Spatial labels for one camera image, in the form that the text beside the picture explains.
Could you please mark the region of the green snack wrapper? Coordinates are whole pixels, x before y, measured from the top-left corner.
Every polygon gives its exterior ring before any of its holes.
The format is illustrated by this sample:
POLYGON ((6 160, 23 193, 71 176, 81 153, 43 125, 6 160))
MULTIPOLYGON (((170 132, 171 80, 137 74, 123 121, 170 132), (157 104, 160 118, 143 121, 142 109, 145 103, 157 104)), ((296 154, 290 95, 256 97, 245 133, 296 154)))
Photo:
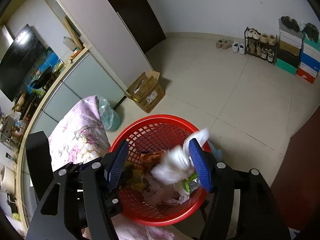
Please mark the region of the green snack wrapper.
POLYGON ((188 179, 185 179, 183 186, 189 195, 197 190, 201 186, 197 173, 195 172, 188 179))

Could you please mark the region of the white tissue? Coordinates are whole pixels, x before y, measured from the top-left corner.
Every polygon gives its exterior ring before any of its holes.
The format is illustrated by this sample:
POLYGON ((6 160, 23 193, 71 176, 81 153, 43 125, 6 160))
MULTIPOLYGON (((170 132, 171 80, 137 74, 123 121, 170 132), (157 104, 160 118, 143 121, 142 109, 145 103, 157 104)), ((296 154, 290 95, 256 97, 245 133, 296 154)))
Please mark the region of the white tissue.
POLYGON ((160 163, 150 172, 153 178, 164 185, 175 184, 189 178, 195 171, 189 155, 189 141, 196 139, 202 147, 208 138, 209 130, 204 128, 189 135, 182 146, 177 145, 165 152, 161 157, 160 163))

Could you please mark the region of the brown wrapper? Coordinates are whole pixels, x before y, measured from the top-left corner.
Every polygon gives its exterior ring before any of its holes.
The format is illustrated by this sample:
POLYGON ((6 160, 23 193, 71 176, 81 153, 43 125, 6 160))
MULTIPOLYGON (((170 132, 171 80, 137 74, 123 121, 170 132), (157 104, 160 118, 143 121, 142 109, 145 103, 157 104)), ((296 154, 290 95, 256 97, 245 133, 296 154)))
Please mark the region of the brown wrapper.
POLYGON ((140 164, 144 173, 149 173, 161 161, 164 150, 156 152, 142 152, 140 154, 140 164))

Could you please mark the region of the cat print watsons packet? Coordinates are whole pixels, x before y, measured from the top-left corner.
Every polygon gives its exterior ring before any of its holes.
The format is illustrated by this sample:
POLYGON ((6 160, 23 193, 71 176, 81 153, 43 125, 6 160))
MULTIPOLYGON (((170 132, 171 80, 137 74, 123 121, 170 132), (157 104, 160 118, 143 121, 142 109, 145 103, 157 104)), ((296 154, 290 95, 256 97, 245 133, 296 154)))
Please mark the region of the cat print watsons packet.
POLYGON ((143 191, 146 204, 169 203, 174 199, 175 191, 171 186, 164 186, 151 175, 146 175, 143 181, 146 183, 146 188, 143 191))

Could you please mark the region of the clear plastic bag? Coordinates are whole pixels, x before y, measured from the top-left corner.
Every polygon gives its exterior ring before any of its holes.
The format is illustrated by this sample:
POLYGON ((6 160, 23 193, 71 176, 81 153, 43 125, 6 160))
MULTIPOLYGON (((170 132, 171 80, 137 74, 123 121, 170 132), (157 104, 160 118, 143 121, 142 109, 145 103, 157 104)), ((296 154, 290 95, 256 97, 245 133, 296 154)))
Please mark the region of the clear plastic bag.
POLYGON ((183 204, 190 198, 190 189, 188 187, 187 179, 179 181, 174 184, 175 191, 179 194, 179 204, 183 204))

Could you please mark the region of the green trash bin with bag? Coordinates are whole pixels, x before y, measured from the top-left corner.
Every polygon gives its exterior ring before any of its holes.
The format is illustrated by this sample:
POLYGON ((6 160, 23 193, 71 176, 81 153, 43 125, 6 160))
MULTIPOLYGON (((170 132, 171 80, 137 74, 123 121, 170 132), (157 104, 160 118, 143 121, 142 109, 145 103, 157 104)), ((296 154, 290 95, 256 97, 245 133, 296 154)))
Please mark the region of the green trash bin with bag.
POLYGON ((99 99, 99 114, 106 131, 115 131, 121 125, 121 117, 103 97, 99 99))

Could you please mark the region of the red plastic mesh basket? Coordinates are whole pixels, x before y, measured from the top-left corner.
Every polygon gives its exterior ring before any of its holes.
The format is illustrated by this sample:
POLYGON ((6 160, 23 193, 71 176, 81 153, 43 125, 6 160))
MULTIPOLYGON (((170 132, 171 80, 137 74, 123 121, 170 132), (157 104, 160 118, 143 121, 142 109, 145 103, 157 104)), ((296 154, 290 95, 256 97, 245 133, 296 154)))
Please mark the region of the red plastic mesh basket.
POLYGON ((208 129, 174 115, 156 114, 130 124, 115 139, 129 145, 127 167, 133 175, 119 192, 123 215, 149 226, 173 225, 191 216, 207 193, 188 183, 200 177, 190 157, 189 142, 195 139, 210 150, 208 129))

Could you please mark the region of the pink floral table cloth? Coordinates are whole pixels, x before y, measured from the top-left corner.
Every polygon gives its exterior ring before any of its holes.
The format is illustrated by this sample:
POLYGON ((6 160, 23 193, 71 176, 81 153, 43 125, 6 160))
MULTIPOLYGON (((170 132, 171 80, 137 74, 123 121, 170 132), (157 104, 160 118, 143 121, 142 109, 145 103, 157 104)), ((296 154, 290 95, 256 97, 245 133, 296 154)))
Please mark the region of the pink floral table cloth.
MULTIPOLYGON (((72 107, 49 136, 53 171, 67 163, 87 163, 109 152, 110 143, 99 113, 99 98, 88 96, 72 107)), ((112 218, 119 239, 178 239, 170 230, 112 218)))

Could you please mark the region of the white rice cooker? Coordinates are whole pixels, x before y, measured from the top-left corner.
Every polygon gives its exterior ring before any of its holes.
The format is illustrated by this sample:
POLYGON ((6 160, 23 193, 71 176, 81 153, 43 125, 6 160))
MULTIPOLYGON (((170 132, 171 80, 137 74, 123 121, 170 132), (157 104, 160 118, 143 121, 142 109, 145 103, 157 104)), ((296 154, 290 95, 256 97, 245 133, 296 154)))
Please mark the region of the white rice cooker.
POLYGON ((1 168, 1 189, 9 194, 15 194, 15 172, 7 166, 1 168))

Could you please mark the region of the black wok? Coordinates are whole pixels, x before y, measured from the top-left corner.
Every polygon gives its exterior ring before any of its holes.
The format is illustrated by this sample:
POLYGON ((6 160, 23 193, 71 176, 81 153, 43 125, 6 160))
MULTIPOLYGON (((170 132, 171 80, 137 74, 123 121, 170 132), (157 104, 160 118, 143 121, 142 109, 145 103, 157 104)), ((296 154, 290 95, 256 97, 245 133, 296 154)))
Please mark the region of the black wok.
POLYGON ((52 71, 50 69, 47 69, 36 80, 34 80, 30 84, 31 88, 32 89, 40 89, 40 88, 42 88, 50 80, 51 75, 52 75, 52 71))

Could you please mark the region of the white sneakers pair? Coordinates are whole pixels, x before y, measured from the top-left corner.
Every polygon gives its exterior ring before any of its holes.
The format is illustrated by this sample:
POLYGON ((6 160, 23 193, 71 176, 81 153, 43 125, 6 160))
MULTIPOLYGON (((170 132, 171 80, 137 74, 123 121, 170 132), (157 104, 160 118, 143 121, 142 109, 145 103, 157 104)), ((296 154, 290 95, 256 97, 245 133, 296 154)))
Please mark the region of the white sneakers pair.
POLYGON ((243 43, 233 42, 232 52, 239 53, 240 55, 245 55, 245 53, 246 53, 245 45, 243 43))

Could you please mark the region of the beige slippers pair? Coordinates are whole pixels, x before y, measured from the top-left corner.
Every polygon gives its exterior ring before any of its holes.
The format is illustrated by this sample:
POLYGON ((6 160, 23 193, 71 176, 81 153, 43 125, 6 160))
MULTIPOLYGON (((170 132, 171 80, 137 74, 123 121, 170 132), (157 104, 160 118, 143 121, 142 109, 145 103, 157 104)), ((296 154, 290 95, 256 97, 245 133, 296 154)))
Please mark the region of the beige slippers pair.
POLYGON ((219 39, 216 42, 216 48, 222 48, 224 50, 231 48, 233 42, 231 40, 219 39))

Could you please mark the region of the wooden cutting board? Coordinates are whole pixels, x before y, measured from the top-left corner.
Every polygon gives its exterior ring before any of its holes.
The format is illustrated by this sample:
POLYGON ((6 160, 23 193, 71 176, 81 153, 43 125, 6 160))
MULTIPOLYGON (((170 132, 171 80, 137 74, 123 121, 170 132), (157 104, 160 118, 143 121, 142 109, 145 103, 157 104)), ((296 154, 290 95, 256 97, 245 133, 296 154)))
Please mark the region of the wooden cutting board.
POLYGON ((77 38, 75 32, 73 31, 73 29, 71 28, 70 24, 67 21, 67 18, 64 17, 63 18, 63 24, 65 26, 65 28, 67 29, 68 33, 70 34, 73 42, 76 44, 76 46, 82 50, 84 47, 82 46, 82 44, 80 43, 79 39, 77 38))

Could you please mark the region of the white plastic bottle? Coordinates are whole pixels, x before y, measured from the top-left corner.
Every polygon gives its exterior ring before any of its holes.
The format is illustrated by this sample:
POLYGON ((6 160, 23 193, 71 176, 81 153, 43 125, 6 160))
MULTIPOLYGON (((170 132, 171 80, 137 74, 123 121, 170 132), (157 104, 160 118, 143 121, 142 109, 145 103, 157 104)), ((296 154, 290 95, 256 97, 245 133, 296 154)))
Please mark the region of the white plastic bottle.
POLYGON ((63 44, 67 46, 71 51, 75 51, 77 48, 77 45, 74 43, 74 41, 70 37, 64 37, 63 44))

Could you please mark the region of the stack of shoe boxes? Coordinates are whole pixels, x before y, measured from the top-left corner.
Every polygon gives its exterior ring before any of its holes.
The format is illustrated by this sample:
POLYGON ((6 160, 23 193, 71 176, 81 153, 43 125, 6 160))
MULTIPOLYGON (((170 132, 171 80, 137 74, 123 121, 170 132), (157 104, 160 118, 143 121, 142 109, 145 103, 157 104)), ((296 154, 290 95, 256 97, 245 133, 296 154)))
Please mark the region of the stack of shoe boxes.
POLYGON ((313 84, 319 77, 319 30, 312 23, 302 27, 294 18, 279 19, 276 66, 313 84))

